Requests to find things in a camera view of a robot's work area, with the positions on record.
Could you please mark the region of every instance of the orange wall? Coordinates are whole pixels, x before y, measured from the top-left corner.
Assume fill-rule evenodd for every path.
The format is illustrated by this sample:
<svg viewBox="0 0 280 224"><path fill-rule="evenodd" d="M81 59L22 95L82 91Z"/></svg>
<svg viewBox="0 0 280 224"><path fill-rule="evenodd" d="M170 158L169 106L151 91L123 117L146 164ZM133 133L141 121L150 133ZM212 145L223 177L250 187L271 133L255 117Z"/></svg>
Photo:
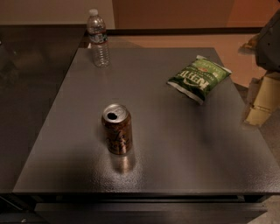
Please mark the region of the orange wall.
<svg viewBox="0 0 280 224"><path fill-rule="evenodd" d="M115 28L262 27L277 0L113 0Z"/></svg>

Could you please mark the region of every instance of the table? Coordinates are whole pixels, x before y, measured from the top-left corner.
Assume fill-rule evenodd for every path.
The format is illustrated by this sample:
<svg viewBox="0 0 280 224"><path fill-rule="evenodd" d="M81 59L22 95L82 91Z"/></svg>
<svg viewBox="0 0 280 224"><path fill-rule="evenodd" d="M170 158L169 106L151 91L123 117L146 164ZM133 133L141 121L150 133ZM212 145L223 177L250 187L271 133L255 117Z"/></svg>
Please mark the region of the table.
<svg viewBox="0 0 280 224"><path fill-rule="evenodd" d="M99 69L90 50L78 50L15 194L46 211L58 201L246 202L280 193L279 167L260 132L242 127L244 104L230 78L202 106L166 84L198 54L221 64L213 48L110 53L111 65ZM107 150L101 125L116 102L132 115L134 147L122 157Z"/></svg>

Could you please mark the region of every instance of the white wall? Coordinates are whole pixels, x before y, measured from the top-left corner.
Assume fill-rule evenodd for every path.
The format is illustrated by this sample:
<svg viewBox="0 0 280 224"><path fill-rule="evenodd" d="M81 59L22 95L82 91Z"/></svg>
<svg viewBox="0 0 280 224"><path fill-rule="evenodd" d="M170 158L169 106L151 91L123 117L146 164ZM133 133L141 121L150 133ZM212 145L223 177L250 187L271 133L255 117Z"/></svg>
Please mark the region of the white wall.
<svg viewBox="0 0 280 224"><path fill-rule="evenodd" d="M115 28L112 0L0 0L0 25L80 25L93 8Z"/></svg>

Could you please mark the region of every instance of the can top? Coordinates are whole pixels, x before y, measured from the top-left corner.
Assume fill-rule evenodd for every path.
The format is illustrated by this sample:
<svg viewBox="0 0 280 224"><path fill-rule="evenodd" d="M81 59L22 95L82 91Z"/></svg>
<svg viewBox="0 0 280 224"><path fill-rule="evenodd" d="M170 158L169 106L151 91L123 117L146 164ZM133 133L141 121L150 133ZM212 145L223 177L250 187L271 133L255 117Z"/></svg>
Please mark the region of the can top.
<svg viewBox="0 0 280 224"><path fill-rule="evenodd" d="M120 104L111 104L104 109L103 118L110 123L120 123L127 118L128 110Z"/></svg>

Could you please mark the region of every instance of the soda can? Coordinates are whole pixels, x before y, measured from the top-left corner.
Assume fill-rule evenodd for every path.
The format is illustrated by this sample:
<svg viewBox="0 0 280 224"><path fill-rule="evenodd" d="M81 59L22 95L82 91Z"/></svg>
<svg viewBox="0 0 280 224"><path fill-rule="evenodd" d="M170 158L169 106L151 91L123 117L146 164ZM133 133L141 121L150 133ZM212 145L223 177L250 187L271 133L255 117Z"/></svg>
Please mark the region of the soda can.
<svg viewBox="0 0 280 224"><path fill-rule="evenodd" d="M109 151L117 155L127 153L132 147L130 112L123 105L111 104L104 109L101 122Z"/></svg>

